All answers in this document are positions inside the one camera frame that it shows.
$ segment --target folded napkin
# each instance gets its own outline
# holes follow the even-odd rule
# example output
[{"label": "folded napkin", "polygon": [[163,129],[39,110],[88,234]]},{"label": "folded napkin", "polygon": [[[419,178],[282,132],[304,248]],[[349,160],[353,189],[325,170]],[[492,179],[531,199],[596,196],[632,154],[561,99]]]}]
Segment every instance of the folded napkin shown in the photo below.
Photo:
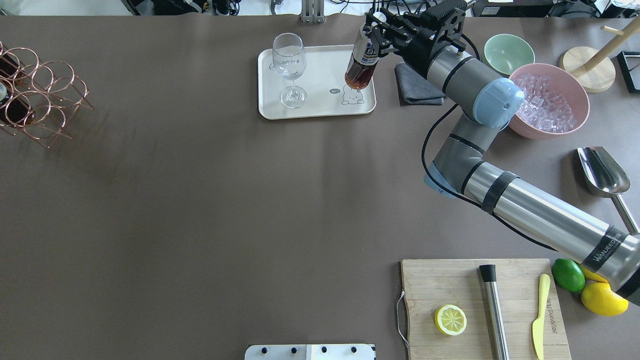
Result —
[{"label": "folded napkin", "polygon": [[411,105],[442,105],[445,94],[405,63],[396,65],[398,87],[404,101]]}]

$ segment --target green bowl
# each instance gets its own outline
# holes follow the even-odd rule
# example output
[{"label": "green bowl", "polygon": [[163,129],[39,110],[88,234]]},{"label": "green bowl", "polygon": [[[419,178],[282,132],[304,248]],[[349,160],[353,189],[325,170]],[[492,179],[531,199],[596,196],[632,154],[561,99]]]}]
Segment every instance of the green bowl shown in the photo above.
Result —
[{"label": "green bowl", "polygon": [[509,76],[517,68],[536,62],[531,46],[511,34],[498,34],[487,40],[484,58],[491,68],[503,76]]}]

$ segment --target tabletop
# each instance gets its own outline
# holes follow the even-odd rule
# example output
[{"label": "tabletop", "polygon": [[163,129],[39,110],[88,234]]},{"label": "tabletop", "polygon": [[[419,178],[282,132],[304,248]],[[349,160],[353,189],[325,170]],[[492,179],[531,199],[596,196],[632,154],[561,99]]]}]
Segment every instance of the tabletop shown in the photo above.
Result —
[{"label": "tabletop", "polygon": [[[424,136],[451,102],[403,104],[400,57],[380,61],[369,114],[259,115],[257,57],[277,34],[352,44],[362,22],[0,17],[0,41],[69,62],[95,107],[51,149],[0,134],[0,357],[242,359],[253,344],[374,343],[378,359],[404,359],[402,259],[562,257],[423,183]],[[496,33],[521,36],[556,64],[609,41],[601,25],[627,22],[469,18],[465,33],[480,50]],[[635,37],[620,50],[639,48]],[[640,102],[620,75],[589,99],[579,131],[529,140],[507,129],[485,158],[623,229],[574,155],[605,146],[640,179]],[[434,132],[428,158],[459,115]],[[625,198],[637,214],[639,188]],[[574,359],[638,358],[640,307],[606,318],[559,298]]]}]

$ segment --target lime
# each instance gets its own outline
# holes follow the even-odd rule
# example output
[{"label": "lime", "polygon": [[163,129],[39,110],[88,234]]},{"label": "lime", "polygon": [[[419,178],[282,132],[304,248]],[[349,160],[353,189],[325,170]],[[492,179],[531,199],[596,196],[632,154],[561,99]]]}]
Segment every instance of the lime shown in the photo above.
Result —
[{"label": "lime", "polygon": [[436,311],[438,330],[447,335],[460,335],[467,328],[467,316],[458,306],[447,304]]},{"label": "lime", "polygon": [[584,274],[580,266],[571,259],[558,259],[551,266],[551,273],[561,288],[578,293],[584,287]]},{"label": "lime", "polygon": [[580,299],[587,309],[604,316],[620,315],[629,307],[629,301],[613,292],[606,282],[588,284]]},{"label": "lime", "polygon": [[589,279],[589,280],[593,280],[593,281],[597,281],[597,282],[606,282],[607,284],[609,283],[609,281],[605,278],[603,278],[602,276],[594,273],[594,272],[590,272],[587,268],[585,268],[584,266],[580,265],[580,269],[582,270],[582,273],[584,274],[584,277]]}]

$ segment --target white metal plate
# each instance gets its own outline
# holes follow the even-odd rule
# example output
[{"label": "white metal plate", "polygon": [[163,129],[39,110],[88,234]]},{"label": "white metal plate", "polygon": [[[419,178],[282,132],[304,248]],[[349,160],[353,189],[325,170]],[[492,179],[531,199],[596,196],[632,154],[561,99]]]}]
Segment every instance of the white metal plate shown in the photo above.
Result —
[{"label": "white metal plate", "polygon": [[375,360],[375,348],[368,344],[252,345],[244,360]]},{"label": "white metal plate", "polygon": [[307,101],[298,109],[280,102],[280,92],[291,81],[273,70],[271,49],[258,56],[258,110],[269,119],[293,119],[370,113],[376,107],[373,79],[362,90],[353,90],[344,82],[353,45],[311,46],[307,51],[307,69],[296,80],[307,92]]}]

